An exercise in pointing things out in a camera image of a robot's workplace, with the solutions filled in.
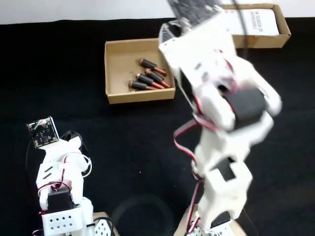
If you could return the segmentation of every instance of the copper-top battery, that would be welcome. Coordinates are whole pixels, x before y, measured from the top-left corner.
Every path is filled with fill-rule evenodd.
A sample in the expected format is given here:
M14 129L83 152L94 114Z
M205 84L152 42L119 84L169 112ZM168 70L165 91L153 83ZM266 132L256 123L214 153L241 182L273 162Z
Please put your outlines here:
M161 84L165 88L170 88L171 86L164 81L164 78L158 75L157 73L153 72L151 69L146 69L145 73L150 76L155 82Z
M166 71L161 69L161 68L158 68L158 66L156 64L154 64L153 62L151 61L148 61L144 58L141 58L139 60L139 63L142 67L144 68L149 68L149 69L152 69L153 71L156 71L157 73L163 75L163 76L166 76Z

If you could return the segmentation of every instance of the white 3d-printed part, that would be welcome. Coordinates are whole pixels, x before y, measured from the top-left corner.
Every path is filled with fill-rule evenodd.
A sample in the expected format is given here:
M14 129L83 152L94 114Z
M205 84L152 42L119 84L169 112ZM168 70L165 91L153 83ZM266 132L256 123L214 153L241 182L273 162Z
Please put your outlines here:
M223 224L213 228L213 231L208 234L203 234L200 227L197 226L194 231L187 236L235 236L235 234L228 224Z
M81 207L42 215L46 236L73 232L83 228Z
M94 229L95 236L110 236L110 226L106 220L100 220Z

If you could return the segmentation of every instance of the cardboard tray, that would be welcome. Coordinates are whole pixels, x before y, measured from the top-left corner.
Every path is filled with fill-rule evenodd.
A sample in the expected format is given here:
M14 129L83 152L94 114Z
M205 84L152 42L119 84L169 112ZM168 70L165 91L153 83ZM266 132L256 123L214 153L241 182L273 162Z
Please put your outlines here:
M164 80L171 88L159 90L134 91L128 82L144 69L138 64L145 58L166 70ZM158 39L135 39L107 41L105 43L105 92L110 104L140 101L173 99L175 81L171 71L158 49Z
M234 5L222 5L223 9L234 10ZM284 15L279 5L274 4L244 4L239 5L240 9L272 9L276 16L279 35L261 36L249 35L249 48L282 48L291 38L291 32L285 21ZM244 48L244 36L233 35L236 48Z

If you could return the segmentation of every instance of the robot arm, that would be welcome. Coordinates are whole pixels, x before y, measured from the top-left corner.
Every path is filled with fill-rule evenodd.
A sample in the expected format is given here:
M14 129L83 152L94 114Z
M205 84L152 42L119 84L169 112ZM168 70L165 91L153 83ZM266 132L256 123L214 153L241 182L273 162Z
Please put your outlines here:
M83 177L92 163L79 149L80 137L59 139L51 117L28 127L35 147L46 152L36 179L44 235L94 236L93 205L83 197Z
M203 127L191 165L204 184L199 226L209 233L239 217L252 181L244 161L251 146L262 142L273 127L272 117L279 114L282 102L253 65L236 55L217 1L169 2L182 35L174 37L168 25L162 26L159 48L194 118L203 119L197 122ZM217 224L222 215L226 219Z

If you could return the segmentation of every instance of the black cloth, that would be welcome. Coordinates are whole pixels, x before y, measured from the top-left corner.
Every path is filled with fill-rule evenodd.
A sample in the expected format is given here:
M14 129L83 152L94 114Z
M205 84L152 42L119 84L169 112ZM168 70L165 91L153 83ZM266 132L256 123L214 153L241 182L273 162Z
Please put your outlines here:
M109 105L104 92L105 41L157 37L168 20L0 26L2 232L40 227L24 174L25 124L49 115L60 135L82 135L94 162L84 195L94 211L121 216L121 236L175 231L195 186L189 157L172 139L191 118L187 102L178 89L170 101ZM274 129L246 160L253 174L246 210L262 236L315 232L315 20L287 21L293 36L283 49L250 50L249 58L283 99ZM193 148L199 134L180 141ZM32 182L38 152L30 149Z

